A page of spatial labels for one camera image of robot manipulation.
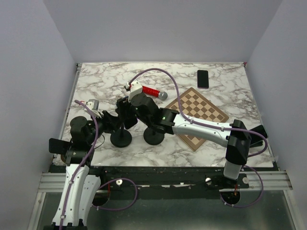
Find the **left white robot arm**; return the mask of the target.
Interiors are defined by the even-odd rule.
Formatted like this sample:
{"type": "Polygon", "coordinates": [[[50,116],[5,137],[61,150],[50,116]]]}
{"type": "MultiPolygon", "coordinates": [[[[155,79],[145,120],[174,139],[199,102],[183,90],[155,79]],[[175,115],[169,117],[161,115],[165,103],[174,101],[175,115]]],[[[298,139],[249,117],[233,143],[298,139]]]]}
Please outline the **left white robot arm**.
{"type": "Polygon", "coordinates": [[[90,174],[97,139],[103,133],[119,130],[121,120],[107,111],[97,113],[91,120],[83,116],[70,122],[69,142],[51,138],[49,151],[65,156],[65,182],[56,214],[46,230],[85,230],[96,189],[106,185],[106,177],[90,174]]]}

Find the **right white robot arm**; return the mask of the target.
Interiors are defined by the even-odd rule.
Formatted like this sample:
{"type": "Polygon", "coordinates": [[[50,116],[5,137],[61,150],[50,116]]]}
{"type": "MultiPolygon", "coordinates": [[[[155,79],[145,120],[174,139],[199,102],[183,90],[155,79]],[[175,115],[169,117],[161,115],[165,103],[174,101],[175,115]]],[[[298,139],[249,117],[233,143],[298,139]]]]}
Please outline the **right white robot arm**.
{"type": "Polygon", "coordinates": [[[251,143],[249,130],[241,121],[218,124],[188,117],[177,110],[158,107],[152,98],[142,92],[132,99],[118,99],[116,113],[126,129],[130,129],[139,121],[146,124],[143,138],[150,145],[160,144],[165,134],[170,134],[194,136],[225,147],[226,163],[221,183],[227,188],[237,184],[239,172],[247,163],[251,143]]]}

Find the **purple case phone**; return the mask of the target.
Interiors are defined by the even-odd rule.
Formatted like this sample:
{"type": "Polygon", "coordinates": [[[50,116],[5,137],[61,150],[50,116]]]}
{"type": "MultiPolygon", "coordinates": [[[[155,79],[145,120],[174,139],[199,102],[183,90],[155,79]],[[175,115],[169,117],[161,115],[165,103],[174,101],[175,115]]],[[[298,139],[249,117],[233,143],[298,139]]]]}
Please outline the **purple case phone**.
{"type": "Polygon", "coordinates": [[[197,87],[200,89],[209,88],[209,72],[207,70],[197,71],[197,87]]]}

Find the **blue case phone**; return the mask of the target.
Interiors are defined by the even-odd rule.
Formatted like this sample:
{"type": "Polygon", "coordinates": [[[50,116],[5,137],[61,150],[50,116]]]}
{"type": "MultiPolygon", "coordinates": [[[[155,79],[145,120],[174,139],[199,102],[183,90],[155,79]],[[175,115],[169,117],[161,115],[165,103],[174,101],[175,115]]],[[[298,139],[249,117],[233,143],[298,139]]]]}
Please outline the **blue case phone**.
{"type": "Polygon", "coordinates": [[[128,130],[134,125],[136,125],[138,120],[131,106],[131,103],[128,102],[128,97],[125,96],[124,98],[126,98],[125,115],[124,115],[123,120],[121,121],[124,123],[125,128],[128,130]]]}

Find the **black phone stand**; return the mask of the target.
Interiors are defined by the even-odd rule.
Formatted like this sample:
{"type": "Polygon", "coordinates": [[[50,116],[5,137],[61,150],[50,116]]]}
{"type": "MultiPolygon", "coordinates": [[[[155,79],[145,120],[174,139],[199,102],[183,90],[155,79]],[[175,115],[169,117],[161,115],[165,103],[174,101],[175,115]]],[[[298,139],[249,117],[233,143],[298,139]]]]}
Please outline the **black phone stand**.
{"type": "Polygon", "coordinates": [[[151,128],[146,128],[143,133],[143,138],[146,143],[148,143],[149,145],[155,146],[155,145],[162,143],[162,141],[165,138],[165,135],[158,133],[151,128]]]}
{"type": "Polygon", "coordinates": [[[132,142],[131,133],[125,129],[124,123],[119,121],[110,135],[111,143],[118,148],[127,147],[132,142]]]}

